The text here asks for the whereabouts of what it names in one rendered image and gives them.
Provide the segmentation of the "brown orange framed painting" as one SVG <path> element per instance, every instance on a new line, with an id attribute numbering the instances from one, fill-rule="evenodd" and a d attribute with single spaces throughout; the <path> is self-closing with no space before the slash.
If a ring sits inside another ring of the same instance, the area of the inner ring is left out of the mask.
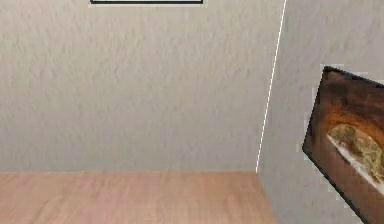
<path id="1" fill-rule="evenodd" d="M 302 150 L 364 224 L 384 224 L 384 84 L 324 67 Z"/>

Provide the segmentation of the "black framed wall picture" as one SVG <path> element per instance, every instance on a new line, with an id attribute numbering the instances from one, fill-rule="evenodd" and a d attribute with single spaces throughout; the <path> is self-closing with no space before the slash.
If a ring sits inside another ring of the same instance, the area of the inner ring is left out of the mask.
<path id="1" fill-rule="evenodd" d="M 91 4 L 204 4 L 204 0 L 89 0 Z"/>

